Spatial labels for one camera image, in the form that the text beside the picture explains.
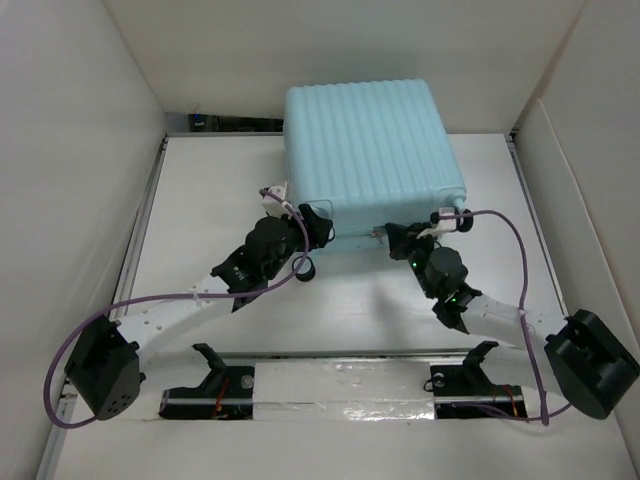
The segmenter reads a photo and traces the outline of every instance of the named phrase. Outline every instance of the white table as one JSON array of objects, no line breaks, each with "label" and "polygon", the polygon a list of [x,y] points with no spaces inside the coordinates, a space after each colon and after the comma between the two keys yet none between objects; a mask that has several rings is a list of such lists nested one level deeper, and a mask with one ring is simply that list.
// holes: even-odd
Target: white table
[{"label": "white table", "polygon": [[[450,138],[469,207],[497,209],[520,229],[529,255],[527,307],[559,314],[504,138]],[[183,290],[224,260],[263,214],[257,190],[285,176],[280,137],[171,138],[133,296]],[[471,233],[447,243],[460,251],[471,285],[517,300],[519,252],[499,220],[479,218]],[[316,264],[310,284],[292,282],[168,350],[206,341],[223,353],[345,355],[478,343],[444,328],[407,266],[383,249],[324,256]],[[157,406],[158,396],[147,395],[109,422],[69,432],[55,478],[636,478],[615,419],[596,422],[576,411],[544,429],[498,420],[150,421]],[[74,419],[87,414],[79,402]]]}]

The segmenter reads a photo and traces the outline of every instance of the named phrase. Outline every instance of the clear plastic sheet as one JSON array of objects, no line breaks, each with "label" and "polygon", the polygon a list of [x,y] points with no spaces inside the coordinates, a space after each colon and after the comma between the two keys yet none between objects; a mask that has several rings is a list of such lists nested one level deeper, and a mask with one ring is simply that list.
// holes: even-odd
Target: clear plastic sheet
[{"label": "clear plastic sheet", "polygon": [[257,420],[432,420],[429,364],[410,360],[291,361],[256,365]]}]

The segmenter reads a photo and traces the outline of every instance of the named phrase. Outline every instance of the light blue box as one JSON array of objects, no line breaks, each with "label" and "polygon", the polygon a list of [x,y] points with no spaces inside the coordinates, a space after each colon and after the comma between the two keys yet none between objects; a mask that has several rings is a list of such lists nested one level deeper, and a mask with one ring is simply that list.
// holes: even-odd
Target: light blue box
[{"label": "light blue box", "polygon": [[333,243],[346,249],[375,245],[366,238],[387,222],[464,207],[464,180],[424,80],[291,88],[284,139],[295,204],[331,218]]}]

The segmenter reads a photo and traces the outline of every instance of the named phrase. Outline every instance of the purple cable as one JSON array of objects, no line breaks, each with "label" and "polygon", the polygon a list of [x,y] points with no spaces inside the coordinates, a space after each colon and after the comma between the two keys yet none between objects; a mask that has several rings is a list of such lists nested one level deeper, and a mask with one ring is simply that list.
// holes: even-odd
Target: purple cable
[{"label": "purple cable", "polygon": [[[199,298],[257,297],[259,295],[272,292],[276,288],[279,288],[285,283],[287,283],[289,280],[295,277],[296,273],[298,273],[302,268],[302,266],[304,265],[305,260],[309,255],[310,244],[309,244],[309,234],[307,233],[307,229],[304,226],[302,218],[300,218],[300,215],[298,215],[298,213],[296,213],[288,203],[284,203],[284,200],[278,197],[277,195],[274,195],[273,193],[267,190],[260,190],[260,194],[265,195],[267,197],[271,197],[277,202],[282,203],[284,207],[289,211],[291,216],[294,218],[294,220],[298,222],[298,225],[302,230],[302,236],[304,237],[304,250],[302,251],[302,257],[301,257],[302,260],[298,262],[298,265],[296,266],[296,268],[294,268],[286,277],[284,277],[282,280],[279,280],[278,282],[266,288],[262,288],[260,290],[254,290],[251,292],[242,292],[242,293],[198,293],[197,296]],[[64,352],[69,348],[73,340],[75,340],[75,338],[78,335],[80,335],[85,328],[87,328],[89,325],[95,322],[102,315],[106,315],[112,310],[116,310],[120,307],[126,307],[129,305],[135,305],[138,303],[154,302],[158,300],[193,300],[193,299],[194,299],[193,293],[167,293],[163,295],[149,295],[146,297],[131,298],[129,300],[123,300],[121,302],[114,303],[112,305],[104,307],[103,309],[97,311],[96,313],[91,315],[89,318],[84,320],[80,325],[78,325],[64,340],[64,342],[62,342],[62,345],[60,345],[60,348],[58,348],[58,351],[53,356],[53,360],[51,360],[51,364],[49,365],[49,369],[47,370],[47,375],[45,376],[45,379],[44,379],[44,389],[43,389],[44,409],[47,412],[47,416],[49,417],[49,420],[51,420],[51,423],[53,423],[56,427],[63,428],[66,430],[71,430],[74,428],[84,427],[85,425],[88,425],[96,420],[96,417],[93,416],[77,423],[66,423],[58,418],[58,416],[56,415],[56,411],[54,410],[51,402],[51,385],[53,383],[53,376],[55,374],[56,367],[58,366],[58,363],[60,363],[60,359],[64,355]]]},{"label": "purple cable", "polygon": [[[471,407],[471,408],[477,408],[478,410],[483,411],[484,413],[486,413],[487,415],[494,417],[494,418],[503,418],[505,420],[513,420],[516,422],[537,422],[539,420],[542,420],[542,417],[514,417],[513,415],[509,415],[507,413],[504,413],[502,410],[500,410],[497,407],[492,407],[491,405],[478,405],[477,403],[473,403],[473,402],[455,402],[451,404],[453,407]],[[549,418],[553,418],[553,417],[557,417],[558,415],[560,415],[561,413],[566,412],[567,410],[569,410],[571,408],[571,404],[567,403],[564,407],[556,410],[555,412],[551,412],[549,414]]]},{"label": "purple cable", "polygon": [[527,320],[525,319],[524,313],[524,300],[527,296],[527,289],[529,288],[529,266],[527,263],[527,252],[525,251],[524,241],[522,240],[522,236],[520,236],[520,232],[518,232],[518,229],[511,220],[509,220],[504,214],[497,212],[496,210],[477,210],[475,212],[467,212],[459,215],[443,215],[440,218],[444,220],[453,220],[459,218],[471,218],[477,215],[495,215],[496,217],[504,220],[505,223],[511,228],[513,234],[516,236],[518,246],[520,247],[520,254],[522,256],[522,273],[524,277],[524,281],[522,283],[522,291],[520,292],[520,300],[518,302],[518,310],[520,310],[521,312],[520,326],[522,327],[522,336],[524,337],[524,343],[527,347],[527,354],[529,355],[529,361],[531,362],[531,369],[533,370],[533,376],[536,380],[536,387],[538,388],[538,395],[540,396],[540,420],[546,427],[549,425],[550,418],[549,407],[547,406],[547,392],[544,390],[544,385],[542,384],[542,375],[540,374],[538,362],[536,360],[535,353],[533,352],[533,342],[531,341],[531,334],[529,333],[529,329],[527,328]]}]

